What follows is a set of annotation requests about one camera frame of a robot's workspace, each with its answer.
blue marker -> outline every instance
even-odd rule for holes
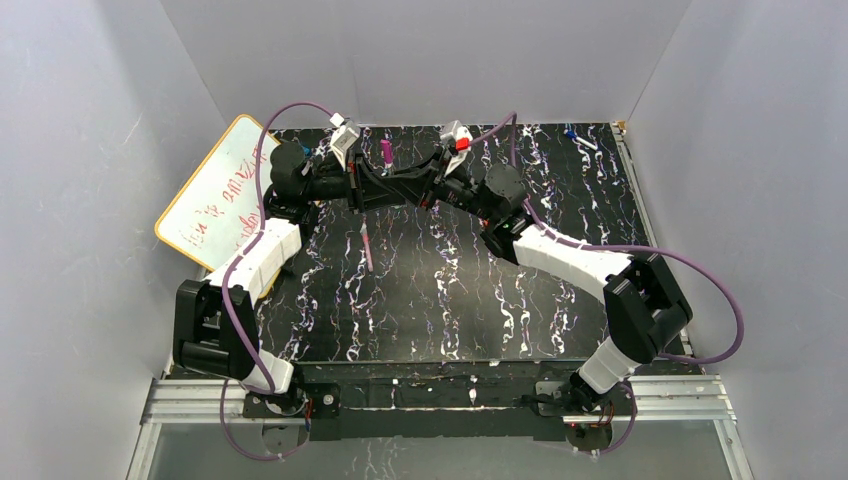
[[[566,131],[565,131],[565,136],[566,136],[566,137],[568,137],[568,138],[570,138],[570,139],[572,139],[572,140],[577,140],[579,143],[581,143],[581,144],[583,144],[583,145],[585,145],[585,146],[587,146],[587,147],[591,148],[592,150],[594,150],[594,151],[596,151],[596,152],[598,151],[598,147],[597,147],[595,144],[593,144],[593,143],[589,143],[589,141],[588,141],[588,140],[583,140],[582,138],[578,137],[578,136],[577,136],[577,134],[576,134],[576,133],[574,133],[574,132],[573,132],[573,131],[571,131],[571,130],[566,130]]]

glass panel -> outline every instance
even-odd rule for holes
[[[266,451],[262,427],[231,429],[243,448]],[[272,448],[290,448],[297,430],[265,437]],[[311,442],[285,462],[257,462],[233,450],[220,425],[169,424],[162,428],[150,478],[731,478],[711,421],[638,422],[622,448],[597,461],[567,448],[515,437],[371,438]]]

pink marker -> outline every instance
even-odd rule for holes
[[[394,158],[392,158],[392,142],[380,140],[380,145],[383,147],[383,161],[386,163],[386,170],[391,172],[394,162]]]
[[[371,261],[371,244],[368,242],[368,227],[365,222],[362,222],[362,228],[359,229],[362,234],[362,242],[365,244],[365,262],[368,264],[368,271],[374,271],[374,263]]]

black marble surface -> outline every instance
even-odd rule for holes
[[[480,127],[470,127],[478,136]],[[595,152],[565,136],[596,142]],[[382,168],[380,140],[395,165],[429,156],[436,127],[371,128],[362,148]],[[329,131],[278,132],[327,152]],[[480,177],[508,161],[508,129],[473,148]],[[520,125],[519,168],[536,210],[559,231],[591,243],[645,244],[647,236],[608,124]],[[360,228],[370,236],[368,272]],[[308,245],[257,311],[263,348],[297,361],[425,361],[585,358],[606,335],[600,303],[569,283],[495,259],[479,220],[439,204],[364,215],[345,202],[322,206]],[[674,350],[679,351],[679,342]]]

metal frame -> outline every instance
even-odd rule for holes
[[[610,124],[619,155],[630,181],[648,239],[656,245],[637,181],[633,159],[624,142],[621,124]],[[692,349],[685,331],[681,334],[686,353]],[[172,367],[169,361],[165,374]],[[739,434],[736,414],[718,375],[658,375],[631,378],[639,414],[637,421],[712,420],[728,471],[734,480],[753,479]],[[128,479],[146,479],[153,464],[162,425],[218,423],[222,380],[154,380],[141,419],[141,431],[127,473]],[[246,392],[236,385],[227,390],[224,411],[228,423],[263,425],[302,425],[302,419],[245,418],[242,413]],[[615,422],[629,418],[616,417]],[[565,416],[565,423],[582,422],[585,417]]]

